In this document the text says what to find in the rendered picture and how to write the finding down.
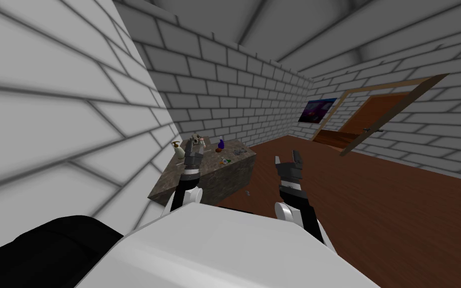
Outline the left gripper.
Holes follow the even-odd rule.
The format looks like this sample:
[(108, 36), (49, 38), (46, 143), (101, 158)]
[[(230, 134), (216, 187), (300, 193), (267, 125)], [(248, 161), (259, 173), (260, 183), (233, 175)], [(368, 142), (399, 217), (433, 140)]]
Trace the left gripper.
[(185, 170), (198, 170), (203, 160), (204, 150), (205, 150), (205, 142), (203, 140), (198, 141), (198, 148), (196, 152), (192, 152), (193, 150), (193, 140), (189, 139), (186, 142), (184, 151), (185, 151), (185, 158), (184, 158), (184, 165)]

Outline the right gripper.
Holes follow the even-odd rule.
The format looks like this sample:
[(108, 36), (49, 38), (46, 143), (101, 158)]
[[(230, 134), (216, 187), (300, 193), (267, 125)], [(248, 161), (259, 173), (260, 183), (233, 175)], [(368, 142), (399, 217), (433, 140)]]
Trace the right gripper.
[(275, 167), (280, 177), (282, 186), (299, 186), (302, 179), (303, 161), (299, 151), (292, 151), (293, 162), (281, 162), (278, 156), (275, 156)]

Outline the brown stone table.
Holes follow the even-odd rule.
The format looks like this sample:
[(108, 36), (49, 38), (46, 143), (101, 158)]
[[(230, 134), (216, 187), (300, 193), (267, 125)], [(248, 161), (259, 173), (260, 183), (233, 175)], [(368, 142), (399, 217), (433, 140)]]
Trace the brown stone table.
[[(201, 203), (215, 206), (250, 182), (256, 153), (237, 139), (225, 141), (224, 149), (216, 153), (219, 139), (205, 139), (203, 159), (199, 168), (201, 172), (198, 187), (202, 188)], [(246, 153), (235, 156), (233, 151), (245, 149)], [(222, 158), (231, 160), (228, 164), (220, 164)], [(161, 177), (151, 190), (148, 198), (165, 206), (179, 183), (184, 172), (183, 159), (175, 155), (166, 166)]]

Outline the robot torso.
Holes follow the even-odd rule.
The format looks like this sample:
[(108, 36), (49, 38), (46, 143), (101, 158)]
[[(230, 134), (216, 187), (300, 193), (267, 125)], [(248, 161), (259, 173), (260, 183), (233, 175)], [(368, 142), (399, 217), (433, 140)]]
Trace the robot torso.
[(189, 203), (125, 235), (76, 288), (380, 288), (297, 224)]

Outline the brown wooden door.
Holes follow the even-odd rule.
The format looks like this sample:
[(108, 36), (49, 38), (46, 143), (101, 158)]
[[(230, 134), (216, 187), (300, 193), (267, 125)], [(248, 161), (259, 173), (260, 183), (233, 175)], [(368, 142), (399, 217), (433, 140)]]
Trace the brown wooden door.
[(401, 82), (389, 83), (389, 84), (382, 84), (382, 85), (375, 85), (371, 87), (364, 87), (364, 88), (357, 88), (347, 90), (343, 95), (343, 98), (347, 97), (350, 93), (358, 93), (362, 91), (373, 91), (377, 89), (385, 89), (385, 88), (397, 88), (397, 87), (406, 87), (416, 85), (416, 87), (411, 90), (403, 99), (401, 99), (396, 105), (390, 108), (388, 111), (385, 112), (376, 122), (374, 122), (365, 132), (363, 132), (360, 136), (358, 136), (355, 140), (353, 140), (348, 146), (346, 146), (339, 154), (339, 156), (343, 157), (347, 153), (351, 152), (355, 149), (356, 146), (361, 144), (365, 139), (373, 135), (375, 132), (380, 130), (380, 128), (392, 120), (395, 116), (397, 116), (402, 110), (408, 107), (411, 103), (417, 100), (420, 96), (422, 96), (426, 91), (430, 88), (435, 86), (439, 83), (442, 79), (448, 76), (448, 73), (439, 74), (436, 76), (428, 77), (428, 78), (420, 78), (414, 80), (406, 80)]

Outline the purple picture on wall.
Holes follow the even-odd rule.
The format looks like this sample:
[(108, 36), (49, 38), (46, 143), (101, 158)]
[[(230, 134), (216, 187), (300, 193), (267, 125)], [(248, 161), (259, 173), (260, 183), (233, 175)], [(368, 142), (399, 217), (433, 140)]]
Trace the purple picture on wall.
[(328, 98), (309, 101), (298, 122), (319, 124), (336, 100), (337, 98)]

